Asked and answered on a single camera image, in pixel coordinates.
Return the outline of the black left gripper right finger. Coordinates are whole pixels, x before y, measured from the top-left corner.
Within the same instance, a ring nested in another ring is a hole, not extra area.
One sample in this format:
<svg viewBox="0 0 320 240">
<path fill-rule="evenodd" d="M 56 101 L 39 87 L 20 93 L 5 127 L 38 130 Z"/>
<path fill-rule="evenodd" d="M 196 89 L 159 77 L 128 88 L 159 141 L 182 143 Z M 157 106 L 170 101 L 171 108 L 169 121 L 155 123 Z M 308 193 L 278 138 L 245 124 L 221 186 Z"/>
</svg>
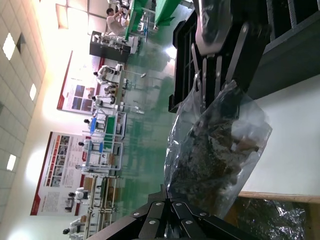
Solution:
<svg viewBox="0 0 320 240">
<path fill-rule="evenodd" d="M 184 240 L 251 240 L 252 235 L 190 204 L 186 199 L 171 198 L 168 222 Z"/>
</svg>

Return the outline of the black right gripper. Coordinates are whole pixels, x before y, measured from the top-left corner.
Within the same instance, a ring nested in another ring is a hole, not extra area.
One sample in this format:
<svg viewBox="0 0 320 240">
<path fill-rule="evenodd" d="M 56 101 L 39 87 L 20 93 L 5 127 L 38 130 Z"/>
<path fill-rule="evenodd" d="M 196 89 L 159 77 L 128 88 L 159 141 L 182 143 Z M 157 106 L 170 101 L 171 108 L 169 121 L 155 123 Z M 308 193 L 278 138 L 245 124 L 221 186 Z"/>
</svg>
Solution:
<svg viewBox="0 0 320 240">
<path fill-rule="evenodd" d="M 206 109 L 207 58 L 201 68 L 198 54 L 216 54 L 216 93 L 232 80 L 247 92 L 271 33 L 269 24 L 233 24 L 230 0 L 195 0 L 197 15 L 195 42 L 191 54 L 195 70 L 195 89 L 200 92 L 200 109 Z"/>
</svg>

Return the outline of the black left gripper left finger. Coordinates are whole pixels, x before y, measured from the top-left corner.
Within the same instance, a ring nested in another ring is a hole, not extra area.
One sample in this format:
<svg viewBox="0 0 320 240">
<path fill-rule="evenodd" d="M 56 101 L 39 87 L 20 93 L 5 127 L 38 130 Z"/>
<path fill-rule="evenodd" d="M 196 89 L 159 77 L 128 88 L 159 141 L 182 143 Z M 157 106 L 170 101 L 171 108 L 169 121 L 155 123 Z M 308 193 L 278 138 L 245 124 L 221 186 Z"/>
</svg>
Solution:
<svg viewBox="0 0 320 240">
<path fill-rule="evenodd" d="M 147 203 L 94 235 L 96 240 L 164 240 L 167 222 L 167 192 L 148 195 Z"/>
</svg>

